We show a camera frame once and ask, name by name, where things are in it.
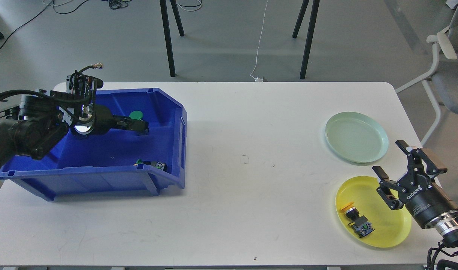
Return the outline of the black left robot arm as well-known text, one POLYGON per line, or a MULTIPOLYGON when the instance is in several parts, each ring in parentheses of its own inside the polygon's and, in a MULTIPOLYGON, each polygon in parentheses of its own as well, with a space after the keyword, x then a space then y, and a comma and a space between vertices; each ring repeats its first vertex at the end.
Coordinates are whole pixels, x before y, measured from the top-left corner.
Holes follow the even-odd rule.
POLYGON ((75 70, 66 80, 64 93, 23 89, 0 93, 0 102, 21 97, 19 106, 7 109, 7 116, 0 115, 0 169, 16 155, 41 160, 68 133, 86 138, 119 129, 146 135, 146 121, 114 115, 96 103, 96 92, 104 83, 84 71, 102 68, 102 63, 95 63, 75 70))

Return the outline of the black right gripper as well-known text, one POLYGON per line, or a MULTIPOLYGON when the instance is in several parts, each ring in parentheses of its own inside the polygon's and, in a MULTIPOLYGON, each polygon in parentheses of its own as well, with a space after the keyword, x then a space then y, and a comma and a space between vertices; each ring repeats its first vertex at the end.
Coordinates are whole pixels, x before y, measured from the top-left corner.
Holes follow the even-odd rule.
POLYGON ((400 210, 405 205, 422 229, 431 227, 430 222, 437 217, 456 217, 457 204, 434 181, 436 176, 447 172, 447 166, 429 148, 412 147, 404 140, 397 140, 396 145, 408 163, 407 172, 398 181, 391 180, 382 167, 372 167, 378 177, 377 192, 387 206, 400 210), (392 190, 398 192, 398 198, 392 190))

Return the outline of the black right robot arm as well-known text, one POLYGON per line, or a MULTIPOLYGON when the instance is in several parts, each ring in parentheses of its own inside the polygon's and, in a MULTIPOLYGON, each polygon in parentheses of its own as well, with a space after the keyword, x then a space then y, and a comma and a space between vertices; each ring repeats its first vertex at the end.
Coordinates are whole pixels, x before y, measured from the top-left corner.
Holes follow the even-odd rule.
POLYGON ((407 172, 392 181, 380 166, 377 192, 391 210, 406 208, 422 229, 434 228, 442 236, 437 248, 428 251, 428 269, 458 270, 458 206, 435 182, 447 167, 429 148, 409 146, 404 140, 395 144, 407 157, 407 172))

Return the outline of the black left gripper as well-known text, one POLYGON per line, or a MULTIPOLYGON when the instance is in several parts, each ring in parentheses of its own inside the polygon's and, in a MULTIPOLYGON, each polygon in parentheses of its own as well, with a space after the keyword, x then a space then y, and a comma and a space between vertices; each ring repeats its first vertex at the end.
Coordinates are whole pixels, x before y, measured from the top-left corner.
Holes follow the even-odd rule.
POLYGON ((112 115, 110 109, 103 105, 92 106, 92 119, 88 123, 75 125, 74 133, 78 135, 103 135, 111 131, 131 132, 136 136, 149 134, 148 122, 121 115, 112 115))

